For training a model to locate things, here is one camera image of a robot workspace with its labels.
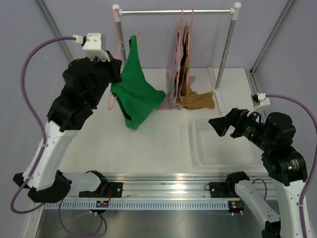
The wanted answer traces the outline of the green tank top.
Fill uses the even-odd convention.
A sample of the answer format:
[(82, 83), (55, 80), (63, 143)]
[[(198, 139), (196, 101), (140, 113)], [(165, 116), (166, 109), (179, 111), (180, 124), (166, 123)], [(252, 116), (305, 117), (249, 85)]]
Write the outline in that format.
[(138, 39), (132, 35), (128, 41), (129, 55), (121, 72), (122, 81), (111, 85), (111, 93), (130, 129), (138, 127), (165, 99), (165, 92), (155, 89), (146, 81), (138, 54)]

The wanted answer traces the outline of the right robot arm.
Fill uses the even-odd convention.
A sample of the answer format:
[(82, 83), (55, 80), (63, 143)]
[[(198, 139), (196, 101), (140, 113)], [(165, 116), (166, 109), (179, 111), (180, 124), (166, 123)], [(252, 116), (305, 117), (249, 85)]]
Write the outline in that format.
[(218, 136), (234, 128), (232, 138), (245, 137), (262, 150), (262, 162), (276, 191), (279, 214), (259, 196), (245, 172), (228, 174), (225, 192), (239, 196), (262, 226), (264, 238), (310, 238), (308, 214), (301, 193), (308, 180), (303, 156), (292, 147), (296, 129), (292, 119), (283, 113), (270, 113), (264, 123), (257, 113), (233, 108), (227, 115), (209, 120)]

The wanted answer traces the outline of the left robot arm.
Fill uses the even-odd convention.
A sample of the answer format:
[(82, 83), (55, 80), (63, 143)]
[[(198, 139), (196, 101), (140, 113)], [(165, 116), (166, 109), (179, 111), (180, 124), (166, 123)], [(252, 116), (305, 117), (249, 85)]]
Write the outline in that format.
[(82, 58), (72, 61), (62, 76), (65, 85), (47, 114), (44, 136), (29, 168), (15, 174), (13, 181), (27, 188), (28, 197), (36, 203), (56, 203), (71, 189), (58, 166), (73, 138), (97, 109), (106, 90), (122, 81), (122, 61)]

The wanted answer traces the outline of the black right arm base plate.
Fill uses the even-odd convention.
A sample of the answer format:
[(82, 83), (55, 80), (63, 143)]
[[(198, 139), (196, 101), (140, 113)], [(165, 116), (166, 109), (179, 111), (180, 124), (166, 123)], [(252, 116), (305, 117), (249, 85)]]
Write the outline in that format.
[(239, 196), (226, 185), (226, 182), (210, 182), (211, 198), (239, 198)]

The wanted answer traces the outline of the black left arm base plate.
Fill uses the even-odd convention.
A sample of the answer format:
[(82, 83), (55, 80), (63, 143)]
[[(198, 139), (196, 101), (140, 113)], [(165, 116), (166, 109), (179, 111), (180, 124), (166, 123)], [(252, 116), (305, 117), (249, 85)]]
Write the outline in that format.
[(94, 191), (79, 192), (80, 198), (121, 198), (123, 191), (123, 183), (121, 182), (104, 182)]

